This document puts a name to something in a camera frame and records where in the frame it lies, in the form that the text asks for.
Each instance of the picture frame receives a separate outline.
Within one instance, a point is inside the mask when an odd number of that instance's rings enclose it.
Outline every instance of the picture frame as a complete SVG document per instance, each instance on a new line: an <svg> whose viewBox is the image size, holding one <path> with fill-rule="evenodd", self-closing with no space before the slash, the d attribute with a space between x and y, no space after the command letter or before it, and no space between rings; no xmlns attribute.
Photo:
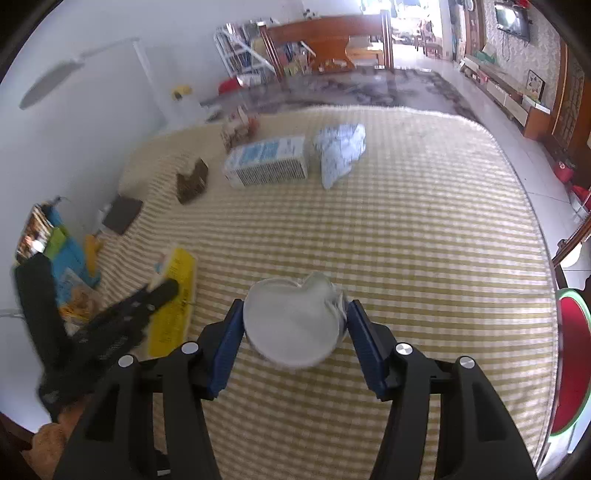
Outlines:
<svg viewBox="0 0 591 480"><path fill-rule="evenodd" d="M533 70L527 72L527 81L525 82L525 93L536 102L540 102L546 82Z"/></svg>

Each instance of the red bucket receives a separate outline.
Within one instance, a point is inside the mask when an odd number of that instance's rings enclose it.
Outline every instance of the red bucket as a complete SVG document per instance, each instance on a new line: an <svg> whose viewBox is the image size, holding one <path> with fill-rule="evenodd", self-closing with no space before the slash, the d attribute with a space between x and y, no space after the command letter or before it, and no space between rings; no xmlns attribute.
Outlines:
<svg viewBox="0 0 591 480"><path fill-rule="evenodd" d="M574 175L574 170L566 166L566 164L561 161L556 162L552 170L554 171L556 178L558 178L562 183L570 182L570 179L572 179Z"/></svg>

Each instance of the television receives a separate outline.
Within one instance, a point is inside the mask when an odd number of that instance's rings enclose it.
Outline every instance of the television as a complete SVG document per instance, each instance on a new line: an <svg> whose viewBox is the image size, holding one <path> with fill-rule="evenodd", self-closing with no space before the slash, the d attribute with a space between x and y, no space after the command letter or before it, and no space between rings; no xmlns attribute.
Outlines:
<svg viewBox="0 0 591 480"><path fill-rule="evenodd" d="M496 27L503 32L530 41L527 9L518 5L495 2Z"/></svg>

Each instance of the cable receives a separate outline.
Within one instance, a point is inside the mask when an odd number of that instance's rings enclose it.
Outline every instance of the cable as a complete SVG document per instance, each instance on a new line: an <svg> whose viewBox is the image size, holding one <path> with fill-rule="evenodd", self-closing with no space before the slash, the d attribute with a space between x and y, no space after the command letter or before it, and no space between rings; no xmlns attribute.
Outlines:
<svg viewBox="0 0 591 480"><path fill-rule="evenodd" d="M505 45L507 46L507 56L505 57ZM509 47L509 34L503 32L503 39L501 41L501 55L503 60L509 61L511 59L511 49Z"/></svg>

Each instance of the wooden chair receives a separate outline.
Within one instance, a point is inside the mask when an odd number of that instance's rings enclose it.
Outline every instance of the wooden chair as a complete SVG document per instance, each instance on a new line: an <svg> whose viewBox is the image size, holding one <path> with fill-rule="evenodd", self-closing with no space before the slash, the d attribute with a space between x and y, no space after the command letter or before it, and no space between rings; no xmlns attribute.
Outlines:
<svg viewBox="0 0 591 480"><path fill-rule="evenodd" d="M384 68L392 70L394 67L391 19L388 10L382 10L379 15L322 17L270 28L261 25L259 29L280 82L285 79L285 71L279 61L275 45L288 42L304 41L314 51L316 57L310 65L313 71L333 72L343 70L335 60L344 63L345 70L355 68L345 52L350 37L380 36L384 41Z"/></svg>

